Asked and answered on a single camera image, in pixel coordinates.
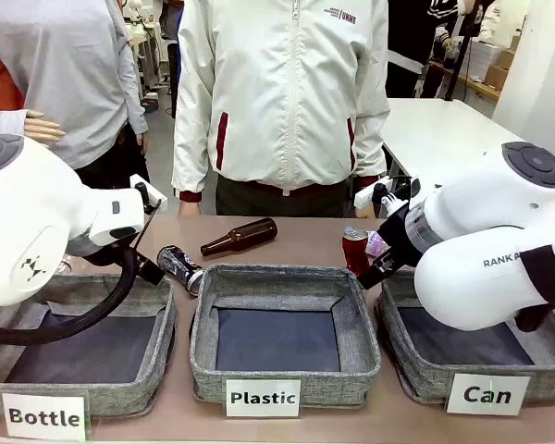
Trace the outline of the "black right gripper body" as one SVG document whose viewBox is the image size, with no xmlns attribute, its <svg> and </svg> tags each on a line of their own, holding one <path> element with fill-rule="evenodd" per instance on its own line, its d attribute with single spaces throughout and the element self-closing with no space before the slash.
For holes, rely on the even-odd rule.
<svg viewBox="0 0 555 444">
<path fill-rule="evenodd" d="M 373 265 L 388 278 L 403 266 L 416 267 L 424 253 L 440 243 L 440 236 L 433 230 L 426 217 L 425 204 L 409 208 L 405 203 L 381 225 L 378 235 L 388 245 Z"/>
</svg>

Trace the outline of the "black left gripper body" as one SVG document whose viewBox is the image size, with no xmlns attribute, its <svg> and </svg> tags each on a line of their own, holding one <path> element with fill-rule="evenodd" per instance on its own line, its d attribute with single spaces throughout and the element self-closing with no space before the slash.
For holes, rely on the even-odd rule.
<svg viewBox="0 0 555 444">
<path fill-rule="evenodd" d="M 130 286 L 136 277 L 157 286 L 165 276 L 165 272 L 155 262 L 131 247 L 119 248 L 119 265 L 122 286 Z"/>
</svg>

